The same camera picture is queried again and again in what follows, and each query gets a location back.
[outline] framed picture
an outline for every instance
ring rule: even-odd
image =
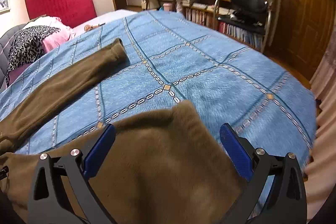
[[[0,0],[0,14],[9,12],[10,10],[9,0]]]

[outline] pink pillow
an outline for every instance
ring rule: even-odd
[[[24,64],[23,66],[16,68],[14,70],[11,70],[9,72],[9,84],[11,85],[19,76],[21,73],[25,71],[26,68],[28,68],[32,63]]]
[[[76,33],[73,29],[64,25],[59,17],[52,18],[50,27],[59,28],[59,32],[55,32],[43,40],[42,45],[45,53],[52,51],[75,37]]]
[[[60,29],[59,32],[54,32],[50,36],[46,37],[43,42],[42,46],[44,49],[44,52],[50,52],[56,47],[64,44],[65,42],[69,41],[70,39],[70,32],[66,29]]]

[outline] white bedsheet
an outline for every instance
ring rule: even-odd
[[[108,23],[108,22],[117,20],[119,18],[134,15],[136,13],[137,12],[120,9],[120,10],[117,10],[117,11],[114,11],[114,12],[109,12],[109,13],[106,13],[102,16],[93,18],[93,19],[91,19],[87,22],[84,22],[83,24],[75,27],[73,30],[76,32],[75,36],[77,37],[77,36],[85,33],[85,31],[84,31],[85,25],[98,25],[98,24]]]

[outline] stack of books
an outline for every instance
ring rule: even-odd
[[[263,43],[262,35],[248,32],[242,28],[233,26],[225,22],[219,23],[218,31],[223,34],[230,35],[234,38],[237,38],[238,40],[251,45],[257,50],[261,50],[261,45]]]
[[[214,5],[208,5],[207,7],[207,11],[212,12],[213,13],[213,9],[215,8]],[[232,9],[227,9],[224,7],[219,7],[218,9],[218,14],[226,16],[226,15],[231,15],[234,12],[234,10]]]
[[[190,7],[195,0],[182,0],[182,6],[184,7]]]
[[[205,10],[207,8],[207,5],[203,3],[194,3],[193,7]]]

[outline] blue bedspread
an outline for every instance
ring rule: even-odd
[[[228,122],[254,147],[272,155],[294,152],[304,165],[315,136],[312,93],[259,52],[177,13],[141,12],[49,52],[0,95],[0,118],[43,81],[117,37],[130,65],[51,119],[17,153],[37,154],[94,130],[99,121],[188,99],[216,140]]]

